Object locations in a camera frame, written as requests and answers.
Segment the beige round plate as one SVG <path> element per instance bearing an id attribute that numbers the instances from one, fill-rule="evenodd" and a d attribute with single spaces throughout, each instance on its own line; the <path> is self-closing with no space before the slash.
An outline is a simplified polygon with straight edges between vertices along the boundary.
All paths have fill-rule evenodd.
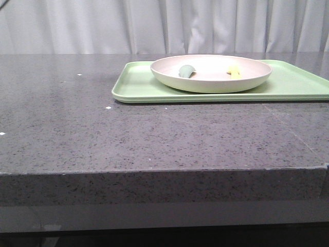
<path id="1" fill-rule="evenodd" d="M 181 78 L 179 69 L 192 65 L 196 73 Z M 241 79 L 227 74 L 230 65 L 237 65 Z M 259 60 L 225 55 L 182 55 L 158 59 L 151 64 L 155 78 L 169 87 L 195 93 L 235 93 L 263 84 L 272 73 L 270 65 Z"/>

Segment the light green plastic tray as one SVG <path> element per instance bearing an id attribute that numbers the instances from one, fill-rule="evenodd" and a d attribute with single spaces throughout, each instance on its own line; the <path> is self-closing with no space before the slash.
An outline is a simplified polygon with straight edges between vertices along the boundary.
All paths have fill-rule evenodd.
<path id="1" fill-rule="evenodd" d="M 126 64 L 112 89 L 123 103 L 204 103 L 328 101 L 328 80 L 279 60 L 265 60 L 273 69 L 269 78 L 251 90 L 229 94 L 200 94 L 173 89 L 152 74 L 150 61 Z"/>

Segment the green plastic spoon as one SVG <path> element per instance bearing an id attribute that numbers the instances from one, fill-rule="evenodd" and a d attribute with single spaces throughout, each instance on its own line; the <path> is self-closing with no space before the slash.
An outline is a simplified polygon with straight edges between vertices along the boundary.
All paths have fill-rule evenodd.
<path id="1" fill-rule="evenodd" d="M 179 69 L 179 76 L 181 78 L 191 78 L 196 73 L 196 69 L 192 65 L 183 65 Z"/>

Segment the yellow plastic fork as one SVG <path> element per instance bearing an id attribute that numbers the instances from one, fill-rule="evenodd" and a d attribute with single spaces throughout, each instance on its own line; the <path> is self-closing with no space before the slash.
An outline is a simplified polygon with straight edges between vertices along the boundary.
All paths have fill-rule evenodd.
<path id="1" fill-rule="evenodd" d="M 227 74 L 230 75 L 232 80 L 241 79 L 240 69 L 237 65 L 230 65 L 227 69 Z"/>

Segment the grey pleated curtain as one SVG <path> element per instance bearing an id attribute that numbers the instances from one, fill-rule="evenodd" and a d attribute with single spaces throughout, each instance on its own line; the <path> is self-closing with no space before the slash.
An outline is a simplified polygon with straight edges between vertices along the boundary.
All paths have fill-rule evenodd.
<path id="1" fill-rule="evenodd" d="M 1 54 L 328 51 L 328 1 L 1 1 Z"/>

